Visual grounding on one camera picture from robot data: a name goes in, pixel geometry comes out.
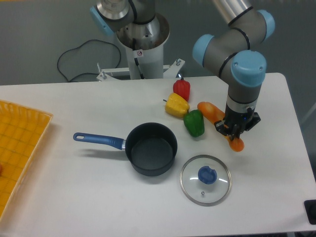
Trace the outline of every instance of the glass lid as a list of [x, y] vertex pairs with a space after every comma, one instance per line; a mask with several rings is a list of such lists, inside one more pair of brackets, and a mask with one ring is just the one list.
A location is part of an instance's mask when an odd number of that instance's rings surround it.
[[221, 203], [232, 186], [226, 165], [216, 157], [199, 155], [189, 159], [180, 173], [184, 194], [194, 203], [214, 206]]

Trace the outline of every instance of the yellow crate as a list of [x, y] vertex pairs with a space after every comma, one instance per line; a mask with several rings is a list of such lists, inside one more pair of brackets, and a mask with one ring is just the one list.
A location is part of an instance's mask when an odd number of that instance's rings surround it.
[[50, 113], [0, 100], [0, 220], [52, 117]]

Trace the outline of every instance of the warning sticker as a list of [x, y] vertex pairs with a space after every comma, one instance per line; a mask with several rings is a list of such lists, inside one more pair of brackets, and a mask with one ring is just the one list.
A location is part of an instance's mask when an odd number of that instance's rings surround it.
[[144, 56], [144, 52], [142, 49], [134, 50], [133, 51], [134, 58], [140, 58]]

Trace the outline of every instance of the green bell pepper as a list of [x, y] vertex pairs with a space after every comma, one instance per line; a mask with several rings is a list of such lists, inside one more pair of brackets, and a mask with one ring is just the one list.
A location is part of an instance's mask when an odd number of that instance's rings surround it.
[[200, 110], [192, 110], [187, 113], [183, 122], [191, 136], [199, 137], [204, 133], [204, 118]]

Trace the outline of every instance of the orange carrot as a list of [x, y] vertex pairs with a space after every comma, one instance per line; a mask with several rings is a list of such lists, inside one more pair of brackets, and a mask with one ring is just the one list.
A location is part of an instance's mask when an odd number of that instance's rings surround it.
[[[219, 120], [223, 120], [225, 113], [218, 109], [215, 105], [209, 102], [200, 102], [197, 105], [197, 109], [200, 110], [204, 117], [206, 117], [212, 124]], [[241, 152], [244, 148], [244, 143], [240, 138], [235, 138], [234, 140], [230, 140], [228, 136], [224, 136], [231, 149], [234, 152]]]

